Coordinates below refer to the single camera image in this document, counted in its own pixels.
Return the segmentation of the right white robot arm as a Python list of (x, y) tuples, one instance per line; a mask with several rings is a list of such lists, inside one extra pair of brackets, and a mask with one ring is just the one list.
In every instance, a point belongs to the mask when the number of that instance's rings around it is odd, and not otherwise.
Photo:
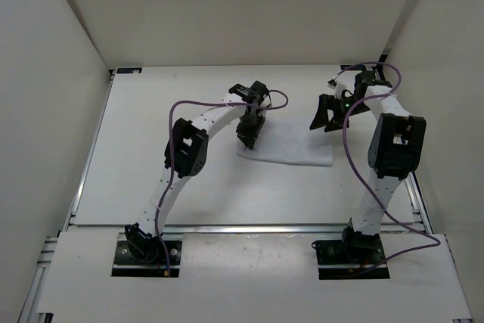
[(355, 76), (354, 89), (331, 79), (333, 94), (320, 95), (310, 129), (325, 132), (349, 128), (349, 118), (371, 112), (377, 121), (368, 149), (370, 175), (357, 212), (343, 230), (340, 255), (357, 262), (377, 250), (383, 217), (397, 187), (413, 173), (420, 162), (427, 122), (411, 115), (398, 101), (389, 82), (371, 71)]

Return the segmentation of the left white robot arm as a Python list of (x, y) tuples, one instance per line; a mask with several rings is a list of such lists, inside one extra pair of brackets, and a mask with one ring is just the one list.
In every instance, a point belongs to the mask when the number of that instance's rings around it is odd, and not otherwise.
[[(173, 119), (177, 106), (190, 104), (207, 108), (193, 120)], [(160, 235), (179, 193), (206, 164), (209, 141), (234, 120), (239, 120), (237, 138), (254, 149), (265, 123), (265, 112), (272, 109), (267, 86), (255, 81), (250, 87), (237, 84), (218, 103), (178, 101), (169, 112), (169, 140), (163, 172), (150, 203), (141, 218), (125, 226), (131, 253), (141, 262), (151, 262), (161, 252)]]

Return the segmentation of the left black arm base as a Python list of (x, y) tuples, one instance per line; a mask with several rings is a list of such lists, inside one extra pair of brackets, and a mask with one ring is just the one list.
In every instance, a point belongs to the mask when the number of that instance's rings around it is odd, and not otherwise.
[(111, 275), (133, 278), (177, 278), (182, 259), (182, 241), (163, 243), (145, 234), (137, 225), (127, 225), (116, 242)]

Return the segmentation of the white skirt cloth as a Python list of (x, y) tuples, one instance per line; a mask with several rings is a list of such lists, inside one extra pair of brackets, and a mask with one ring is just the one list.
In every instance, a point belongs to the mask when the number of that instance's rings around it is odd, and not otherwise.
[(333, 143), (321, 129), (311, 130), (298, 119), (267, 119), (252, 149), (243, 145), (237, 155), (250, 160), (295, 166), (331, 166)]

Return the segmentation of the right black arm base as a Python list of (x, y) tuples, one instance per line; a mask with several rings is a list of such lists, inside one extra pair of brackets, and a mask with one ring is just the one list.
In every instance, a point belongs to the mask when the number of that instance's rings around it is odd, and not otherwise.
[(363, 235), (347, 227), (341, 239), (316, 240), (312, 248), (316, 252), (321, 281), (390, 278), (379, 234)]

